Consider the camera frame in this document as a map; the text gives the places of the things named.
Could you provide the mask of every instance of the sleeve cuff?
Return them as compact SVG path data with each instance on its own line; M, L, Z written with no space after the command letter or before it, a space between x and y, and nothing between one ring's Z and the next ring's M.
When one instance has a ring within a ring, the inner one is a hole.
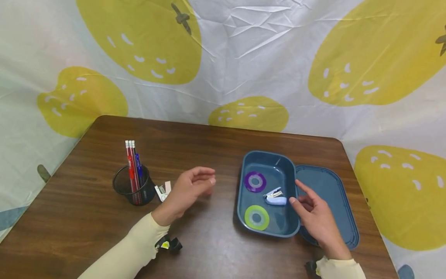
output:
M169 228L170 226L158 225L152 218L152 213L149 213L132 227L126 238L131 240L141 254L147 255L148 260L151 260L156 257L158 252L155 249L156 243L167 235Z
M316 274L324 279L365 279L361 266L353 259L329 260L324 256L316 265Z

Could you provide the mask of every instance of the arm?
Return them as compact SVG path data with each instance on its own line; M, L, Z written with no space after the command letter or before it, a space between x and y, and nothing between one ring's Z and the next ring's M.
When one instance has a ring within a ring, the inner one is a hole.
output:
M327 202L299 180L296 184L307 195L290 198L289 202L326 254L316 263L317 274L322 279L365 279L361 266L354 261L342 239Z
M126 237L91 265L79 279L133 279L157 254L155 244L170 226L161 227L149 213Z
M215 171L196 167L185 171L166 200L132 227L126 237L91 265L79 279L133 279L157 254L155 244L170 224L183 216L202 194L211 194Z

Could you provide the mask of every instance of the purple tape roll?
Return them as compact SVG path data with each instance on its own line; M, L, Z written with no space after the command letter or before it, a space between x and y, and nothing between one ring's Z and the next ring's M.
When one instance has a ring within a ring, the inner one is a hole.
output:
M245 187L251 192L262 192L266 187L266 179L257 171L248 172L244 179Z

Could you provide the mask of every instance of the red pen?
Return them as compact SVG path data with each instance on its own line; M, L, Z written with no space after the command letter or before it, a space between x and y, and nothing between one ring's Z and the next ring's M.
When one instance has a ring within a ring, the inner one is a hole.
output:
M135 192L137 190L137 188L136 188L135 171L133 168L129 141L125 141L125 149L127 151L128 174L130 175L130 185L132 187L132 192ZM133 195L133 202L134 202L134 204L138 204L138 200L135 195Z

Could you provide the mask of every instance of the white stapler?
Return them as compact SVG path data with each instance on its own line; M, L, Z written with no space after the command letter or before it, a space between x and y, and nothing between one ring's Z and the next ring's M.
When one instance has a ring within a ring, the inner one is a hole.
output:
M155 186L155 190L157 191L160 201L163 202L164 200L166 200L167 196L169 195L170 191L172 190L172 188L170 186L170 181L164 182L164 185Z
M286 205L286 198L283 197L283 192L280 191L281 187L266 193L263 195L267 204L270 205Z

